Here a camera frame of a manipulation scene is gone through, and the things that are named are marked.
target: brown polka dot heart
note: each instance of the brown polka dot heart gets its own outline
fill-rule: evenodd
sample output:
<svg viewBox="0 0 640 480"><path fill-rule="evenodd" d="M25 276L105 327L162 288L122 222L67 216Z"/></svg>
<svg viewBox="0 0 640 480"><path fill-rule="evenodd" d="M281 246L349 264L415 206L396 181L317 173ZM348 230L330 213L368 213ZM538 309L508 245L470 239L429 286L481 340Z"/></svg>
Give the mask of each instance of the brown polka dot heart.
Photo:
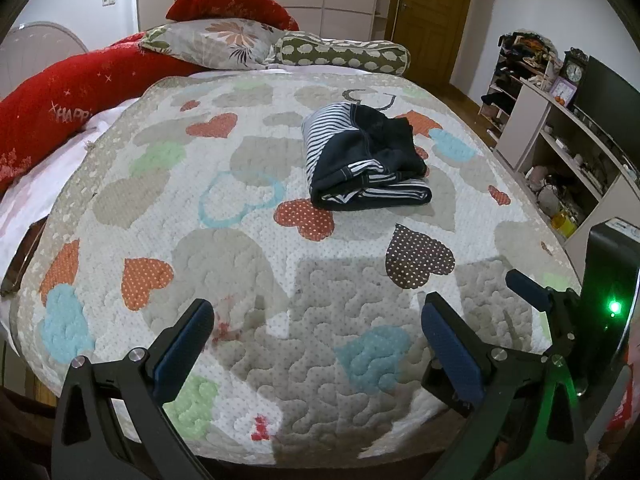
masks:
<svg viewBox="0 0 640 480"><path fill-rule="evenodd" d="M431 273L450 274L456 265L451 250L425 234L396 224L386 250L386 275L400 288L419 288Z"/></svg>
<svg viewBox="0 0 640 480"><path fill-rule="evenodd" d="M509 195L501 192L494 186L489 186L489 194L494 198L498 205L509 205L511 203Z"/></svg>
<svg viewBox="0 0 640 480"><path fill-rule="evenodd" d="M318 209L308 198L283 202L276 208L273 219L283 227L297 227L300 236L313 242L324 240L335 228L331 211Z"/></svg>
<svg viewBox="0 0 640 480"><path fill-rule="evenodd" d="M122 299L129 310L139 310L149 302L155 288L165 288L174 278L174 270L166 262L153 258L124 260L122 273Z"/></svg>
<svg viewBox="0 0 640 480"><path fill-rule="evenodd" d="M60 285L60 283L73 284L78 272L79 248L80 240L64 244L58 256L51 263L38 290L43 305L47 304L47 294L53 287Z"/></svg>

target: black monitor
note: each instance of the black monitor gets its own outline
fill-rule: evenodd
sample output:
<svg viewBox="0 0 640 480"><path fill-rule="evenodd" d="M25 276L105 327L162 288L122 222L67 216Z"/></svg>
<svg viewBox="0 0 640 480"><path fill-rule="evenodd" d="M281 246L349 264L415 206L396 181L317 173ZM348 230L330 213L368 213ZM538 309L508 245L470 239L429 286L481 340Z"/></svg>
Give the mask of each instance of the black monitor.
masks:
<svg viewBox="0 0 640 480"><path fill-rule="evenodd" d="M640 169L640 92L594 57L574 101Z"/></svg>

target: blue heart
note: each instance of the blue heart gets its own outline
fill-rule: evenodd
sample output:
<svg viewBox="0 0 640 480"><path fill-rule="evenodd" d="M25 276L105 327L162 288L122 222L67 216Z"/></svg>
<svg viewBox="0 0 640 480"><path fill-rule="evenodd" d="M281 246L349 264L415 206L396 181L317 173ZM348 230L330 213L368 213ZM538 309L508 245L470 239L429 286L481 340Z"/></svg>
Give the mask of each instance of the blue heart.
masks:
<svg viewBox="0 0 640 480"><path fill-rule="evenodd" d="M225 218L223 220L211 218L210 216L207 215L207 212L205 211L205 202L206 202L207 196L209 195L211 190L214 188L216 183L220 180L220 178L222 178L225 175L234 175L238 173L251 174L251 176L254 176L254 177L257 175L265 179L267 182L270 183L271 187L273 188L273 197L270 200L267 200L267 202L264 202L258 205L244 204L242 211L231 218ZM252 173L250 171L233 171L233 172L221 171L214 177L214 179L211 181L211 184L209 184L209 187L207 187L207 190L200 196L200 200L198 201L198 217L200 218L200 221L204 225L206 225L206 227L208 228L213 229L213 228L231 227L232 225L240 223L242 219L245 216L247 216L251 211L254 211L256 209L267 209L270 207L276 207L280 202L282 202L283 197L284 197L284 187L282 186L280 181L274 179L273 177L270 177L267 174L256 173L256 172Z"/></svg>
<svg viewBox="0 0 640 480"><path fill-rule="evenodd" d="M38 324L45 348L56 361L69 364L82 351L93 351L95 340L71 285L61 283L47 294L47 313Z"/></svg>
<svg viewBox="0 0 640 480"><path fill-rule="evenodd" d="M436 149L456 162L466 162L476 155L476 150L467 146L462 140L439 128L429 130L429 136L436 141Z"/></svg>
<svg viewBox="0 0 640 480"><path fill-rule="evenodd" d="M334 352L356 390L392 393L409 346L411 339L403 328L377 326Z"/></svg>

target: wooden door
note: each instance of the wooden door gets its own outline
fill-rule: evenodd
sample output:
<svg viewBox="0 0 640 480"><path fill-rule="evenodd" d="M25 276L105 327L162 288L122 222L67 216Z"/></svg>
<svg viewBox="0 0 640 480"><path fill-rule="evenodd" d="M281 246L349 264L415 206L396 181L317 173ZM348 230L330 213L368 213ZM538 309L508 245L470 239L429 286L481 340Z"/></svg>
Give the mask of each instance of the wooden door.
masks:
<svg viewBox="0 0 640 480"><path fill-rule="evenodd" d="M393 40L411 53L405 77L423 87L449 83L469 0L399 0Z"/></svg>

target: navy blue garment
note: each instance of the navy blue garment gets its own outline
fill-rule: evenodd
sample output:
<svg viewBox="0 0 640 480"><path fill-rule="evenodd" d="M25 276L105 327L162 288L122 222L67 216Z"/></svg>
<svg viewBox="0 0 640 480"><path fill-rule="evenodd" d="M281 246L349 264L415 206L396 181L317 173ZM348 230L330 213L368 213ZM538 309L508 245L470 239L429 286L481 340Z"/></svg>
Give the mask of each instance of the navy blue garment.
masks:
<svg viewBox="0 0 640 480"><path fill-rule="evenodd" d="M302 124L311 202L330 210L421 205L431 200L427 167L406 118L335 103Z"/></svg>

